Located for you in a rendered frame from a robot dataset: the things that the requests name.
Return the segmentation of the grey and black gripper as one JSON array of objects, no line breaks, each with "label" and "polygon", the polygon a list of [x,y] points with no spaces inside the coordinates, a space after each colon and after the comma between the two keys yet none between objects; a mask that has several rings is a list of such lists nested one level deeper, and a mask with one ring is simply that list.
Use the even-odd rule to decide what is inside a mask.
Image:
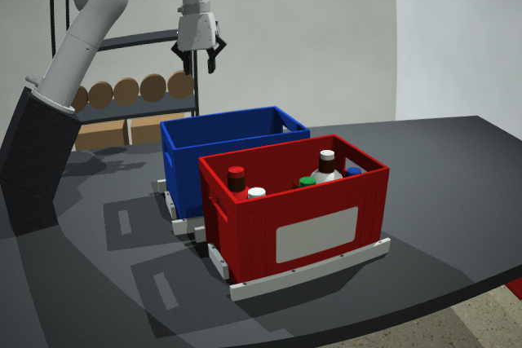
[{"label": "grey and black gripper", "polygon": [[[218,48],[214,49],[217,44]],[[212,74],[215,71],[215,57],[226,45],[217,35],[213,12],[208,11],[179,17],[178,40],[171,50],[183,61],[185,75],[192,72],[190,51],[206,50],[209,56],[208,73]]]}]

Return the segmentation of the blue bottle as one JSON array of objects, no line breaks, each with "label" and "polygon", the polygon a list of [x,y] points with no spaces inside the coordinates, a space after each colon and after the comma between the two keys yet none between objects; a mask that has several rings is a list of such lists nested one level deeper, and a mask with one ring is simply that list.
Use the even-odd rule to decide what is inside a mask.
[{"label": "blue bottle", "polygon": [[349,176],[352,176],[352,175],[357,175],[357,174],[361,174],[361,169],[356,168],[356,167],[351,167],[351,168],[347,169],[347,173],[345,174],[345,178],[349,177]]}]

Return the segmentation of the red plastic crate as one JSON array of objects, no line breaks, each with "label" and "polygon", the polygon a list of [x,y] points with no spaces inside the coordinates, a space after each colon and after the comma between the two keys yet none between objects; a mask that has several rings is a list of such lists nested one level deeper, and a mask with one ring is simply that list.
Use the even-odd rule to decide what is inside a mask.
[{"label": "red plastic crate", "polygon": [[[334,152],[343,178],[298,188],[319,169],[323,150]],[[367,172],[345,178],[346,158]],[[248,188],[260,187],[266,196],[238,201],[227,189],[233,166],[244,168]],[[226,152],[203,201],[206,242],[228,264],[234,284],[373,244],[380,239],[389,169],[336,134]]]}]

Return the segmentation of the white bottle with brown label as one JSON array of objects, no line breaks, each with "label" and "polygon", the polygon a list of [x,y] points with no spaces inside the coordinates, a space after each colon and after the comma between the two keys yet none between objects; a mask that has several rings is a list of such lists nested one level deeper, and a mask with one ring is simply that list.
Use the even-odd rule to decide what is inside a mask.
[{"label": "white bottle with brown label", "polygon": [[334,165],[334,152],[323,150],[319,156],[319,169],[315,170],[309,177],[315,178],[316,184],[343,178],[343,176],[334,169]]}]

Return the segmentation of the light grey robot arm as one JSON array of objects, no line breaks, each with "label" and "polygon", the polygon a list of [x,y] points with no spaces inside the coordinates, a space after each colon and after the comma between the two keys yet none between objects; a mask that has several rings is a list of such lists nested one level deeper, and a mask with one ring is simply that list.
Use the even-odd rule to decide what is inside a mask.
[{"label": "light grey robot arm", "polygon": [[[67,30],[45,77],[28,73],[31,93],[42,102],[68,114],[79,86],[100,44],[126,9],[129,0],[74,0],[80,11]],[[186,4],[186,5],[185,5]],[[83,8],[83,9],[82,9]],[[210,0],[182,0],[183,15],[210,11]]]}]

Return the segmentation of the blue plastic crate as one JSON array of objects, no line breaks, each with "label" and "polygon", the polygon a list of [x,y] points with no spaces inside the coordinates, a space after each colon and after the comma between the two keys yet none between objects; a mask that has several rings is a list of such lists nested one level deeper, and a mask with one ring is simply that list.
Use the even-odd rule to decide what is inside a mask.
[{"label": "blue plastic crate", "polygon": [[309,138],[308,128],[276,106],[178,119],[162,150],[177,219],[204,216],[198,157]]}]

